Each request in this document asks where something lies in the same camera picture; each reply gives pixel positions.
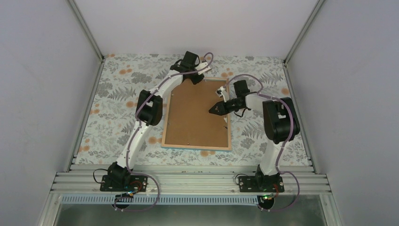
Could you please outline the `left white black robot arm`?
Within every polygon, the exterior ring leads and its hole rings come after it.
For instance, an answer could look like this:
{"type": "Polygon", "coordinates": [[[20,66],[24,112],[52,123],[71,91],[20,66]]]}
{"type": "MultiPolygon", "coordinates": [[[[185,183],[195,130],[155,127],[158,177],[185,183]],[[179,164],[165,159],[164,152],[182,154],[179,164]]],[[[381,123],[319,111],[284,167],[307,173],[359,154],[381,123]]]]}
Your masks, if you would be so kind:
{"type": "Polygon", "coordinates": [[[150,90],[143,89],[139,94],[135,113],[136,122],[125,148],[116,162],[108,168],[101,184],[112,182],[120,191],[130,187],[131,175],[134,164],[148,133],[159,124],[163,115],[163,97],[181,85],[185,80],[190,80],[196,85],[204,79],[204,73],[211,69],[214,55],[208,52],[203,59],[187,51],[182,59],[171,65],[168,73],[161,82],[150,90]]]}

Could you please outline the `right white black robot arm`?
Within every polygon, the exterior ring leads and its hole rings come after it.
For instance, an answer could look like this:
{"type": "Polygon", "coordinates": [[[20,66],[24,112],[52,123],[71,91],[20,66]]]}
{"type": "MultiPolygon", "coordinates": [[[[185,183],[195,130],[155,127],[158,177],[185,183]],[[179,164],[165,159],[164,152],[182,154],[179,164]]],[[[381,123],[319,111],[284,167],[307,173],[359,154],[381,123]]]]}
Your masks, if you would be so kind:
{"type": "Polygon", "coordinates": [[[243,109],[263,114],[263,128],[268,141],[255,173],[255,186],[259,191],[266,192],[272,185],[280,184],[279,163],[282,152],[285,145],[300,132],[296,111],[289,97],[276,98],[251,92],[245,80],[237,81],[233,86],[236,97],[228,99],[226,87],[220,87],[216,94],[223,100],[215,103],[208,112],[227,115],[243,109]]]}

